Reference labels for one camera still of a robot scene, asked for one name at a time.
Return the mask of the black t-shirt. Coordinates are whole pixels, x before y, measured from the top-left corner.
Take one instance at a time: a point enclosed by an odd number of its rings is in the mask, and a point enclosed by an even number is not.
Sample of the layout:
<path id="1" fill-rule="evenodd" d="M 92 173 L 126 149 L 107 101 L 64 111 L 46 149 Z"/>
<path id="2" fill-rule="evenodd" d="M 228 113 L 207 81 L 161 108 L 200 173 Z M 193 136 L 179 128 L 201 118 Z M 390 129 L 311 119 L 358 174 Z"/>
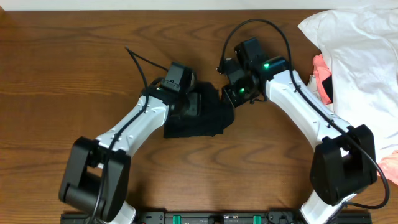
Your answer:
<path id="1" fill-rule="evenodd" d="M 198 116 L 171 116 L 164 124 L 164 138 L 215 136 L 234 121 L 234 109 L 221 101 L 219 91 L 210 82 L 199 82 L 193 89 L 201 95 Z"/>

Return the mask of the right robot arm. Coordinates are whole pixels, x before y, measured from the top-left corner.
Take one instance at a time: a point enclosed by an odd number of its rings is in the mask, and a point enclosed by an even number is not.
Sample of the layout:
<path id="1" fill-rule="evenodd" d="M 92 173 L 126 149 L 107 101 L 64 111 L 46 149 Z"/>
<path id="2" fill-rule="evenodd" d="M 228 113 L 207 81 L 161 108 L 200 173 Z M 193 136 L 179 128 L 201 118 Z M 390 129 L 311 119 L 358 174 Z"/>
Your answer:
<path id="1" fill-rule="evenodd" d="M 269 58 L 251 38 L 234 48 L 236 58 L 224 60 L 229 84 L 222 100 L 237 108 L 263 95 L 281 108 L 313 147 L 309 199 L 301 206 L 306 223 L 331 223 L 353 197 L 375 183 L 374 137 L 365 125 L 356 128 L 331 112 L 289 71 L 283 57 Z"/>

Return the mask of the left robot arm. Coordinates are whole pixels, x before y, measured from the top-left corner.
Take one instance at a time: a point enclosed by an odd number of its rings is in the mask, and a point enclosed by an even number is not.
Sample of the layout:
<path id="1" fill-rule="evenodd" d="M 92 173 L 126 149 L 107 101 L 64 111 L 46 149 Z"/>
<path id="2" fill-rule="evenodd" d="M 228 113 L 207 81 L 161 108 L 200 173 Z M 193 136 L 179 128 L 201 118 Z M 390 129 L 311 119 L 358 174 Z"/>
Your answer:
<path id="1" fill-rule="evenodd" d="M 134 154 L 173 115 L 197 116 L 200 95 L 193 92 L 194 70 L 172 63 L 165 78 L 143 89 L 136 106 L 96 139 L 78 138 L 72 146 L 58 197 L 79 210 L 61 223 L 133 223 L 136 209 L 126 202 Z"/>

